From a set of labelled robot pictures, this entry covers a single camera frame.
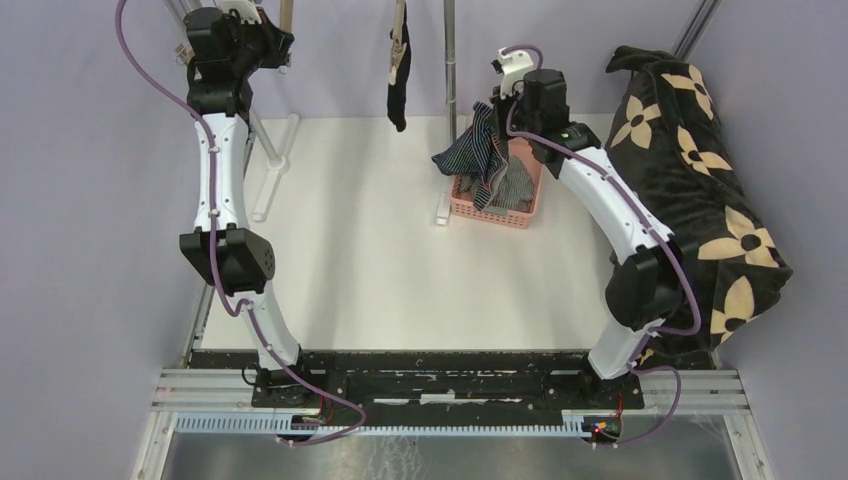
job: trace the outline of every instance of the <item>clothespin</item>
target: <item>clothespin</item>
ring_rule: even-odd
[[[392,55],[389,60],[389,85],[397,81],[397,71],[400,61],[406,54],[406,44],[403,43],[403,16],[406,13],[406,0],[396,0],[395,25],[392,29]]]

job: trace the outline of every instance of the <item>plastic basket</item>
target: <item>plastic basket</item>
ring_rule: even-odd
[[[507,227],[520,228],[522,230],[530,226],[530,221],[536,216],[538,209],[539,193],[542,190],[542,164],[533,158],[533,150],[526,140],[515,138],[509,142],[509,154],[515,155],[524,164],[527,173],[533,181],[533,186],[536,190],[536,195],[533,201],[530,202],[529,212],[518,212],[515,210],[507,210],[505,208],[487,207],[482,211],[474,208],[471,201],[471,192],[459,193],[459,176],[453,179],[453,189],[451,191],[451,213],[460,217],[473,218],[484,222],[496,223],[498,225],[506,225]]]

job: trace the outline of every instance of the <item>floral pattern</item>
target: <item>floral pattern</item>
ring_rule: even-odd
[[[683,160],[696,172],[710,175],[710,169],[733,170],[727,161],[713,152],[699,152],[692,135],[683,127],[677,127],[677,143],[680,144]]]
[[[671,84],[672,87],[679,90],[692,90],[695,92],[695,101],[701,110],[707,114],[707,118],[713,119],[713,102],[710,98],[710,93],[707,87],[704,86],[704,77],[701,76],[701,71],[695,68],[694,65],[689,65],[689,76],[671,75],[668,73],[662,74],[662,77]]]
[[[745,215],[729,206],[724,207],[727,231],[733,238],[717,238],[698,250],[700,260],[724,260],[744,255],[745,263],[761,267],[778,268],[769,248],[775,248],[768,230],[756,228]]]
[[[638,98],[631,96],[627,101],[627,109],[624,112],[627,122],[621,126],[618,133],[610,142],[610,148],[621,143],[629,135],[633,143],[647,149],[651,146],[651,126],[649,120],[660,117],[660,107],[653,104],[647,108],[642,107]]]
[[[757,317],[754,316],[754,291],[748,277],[739,277],[730,286],[724,297],[724,311],[713,310],[710,333],[721,335],[721,342],[728,339],[739,327]]]

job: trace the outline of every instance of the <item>black blanket with flowers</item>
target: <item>black blanket with flowers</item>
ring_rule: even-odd
[[[631,71],[613,120],[609,158],[674,232],[698,240],[695,292],[704,326],[694,339],[663,338],[653,353],[712,350],[773,307],[792,275],[745,198],[701,72],[665,52],[619,47],[607,72]],[[666,325],[688,327],[688,307]]]

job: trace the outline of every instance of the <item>black sock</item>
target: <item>black sock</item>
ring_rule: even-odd
[[[386,102],[389,111],[389,120],[395,125],[398,132],[406,129],[406,81],[409,80],[409,67],[412,64],[412,46],[409,44],[409,29],[406,28],[406,10],[403,12],[403,37],[402,43],[406,44],[406,52],[398,66],[395,84],[389,85],[389,97]]]

